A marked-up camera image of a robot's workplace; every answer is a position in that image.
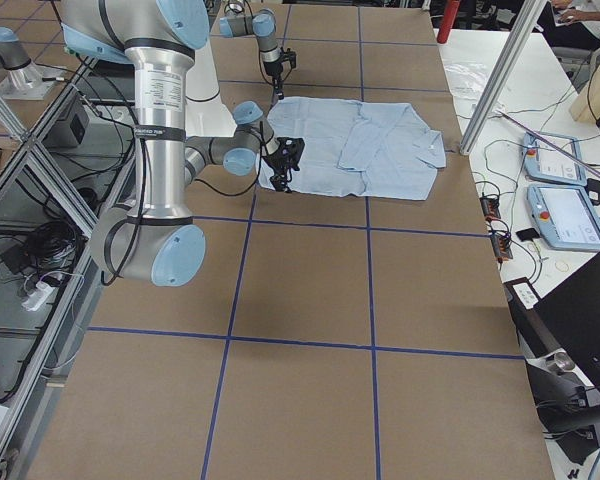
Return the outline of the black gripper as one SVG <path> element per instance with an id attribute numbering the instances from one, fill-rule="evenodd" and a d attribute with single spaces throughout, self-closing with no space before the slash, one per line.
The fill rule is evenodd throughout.
<path id="1" fill-rule="evenodd" d="M 266 62 L 263 61 L 262 65 L 264 67 L 265 72 L 265 80 L 269 83 L 272 88 L 275 90 L 275 95 L 278 100 L 282 100 L 284 98 L 283 91 L 283 67 L 279 60 Z"/>
<path id="2" fill-rule="evenodd" d="M 273 174 L 269 177 L 269 182 L 276 191 L 282 191 L 287 194 L 293 192 L 290 182 L 292 181 L 292 172 L 297 171 L 284 165 L 279 150 L 265 157 L 265 163 L 272 169 Z"/>

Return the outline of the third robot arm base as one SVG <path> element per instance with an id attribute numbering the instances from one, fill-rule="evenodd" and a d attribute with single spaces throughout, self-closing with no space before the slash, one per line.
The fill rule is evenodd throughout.
<path id="1" fill-rule="evenodd" d="M 50 69 L 36 64 L 8 27 L 0 27 L 0 70 L 7 73 L 0 82 L 0 95 L 5 99 L 43 100 L 55 82 L 54 74 L 45 81 Z"/>

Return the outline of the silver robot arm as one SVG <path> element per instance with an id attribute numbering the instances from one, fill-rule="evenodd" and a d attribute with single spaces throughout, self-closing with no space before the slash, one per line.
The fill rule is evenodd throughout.
<path id="1" fill-rule="evenodd" d="M 284 98 L 284 63 L 295 67 L 295 53 L 285 51 L 276 37 L 276 18 L 272 10 L 253 11 L 248 1 L 228 1 L 223 16 L 217 21 L 225 38 L 254 36 L 257 41 L 259 68 L 277 99 Z"/>
<path id="2" fill-rule="evenodd" d="M 90 253 L 105 284 L 183 285 L 206 250 L 186 187 L 209 165 L 243 176 L 263 161 L 287 191 L 304 141 L 278 136 L 255 102 L 223 104 L 203 2 L 67 1 L 62 19 L 71 50 L 134 69 L 135 197 L 100 217 Z"/>

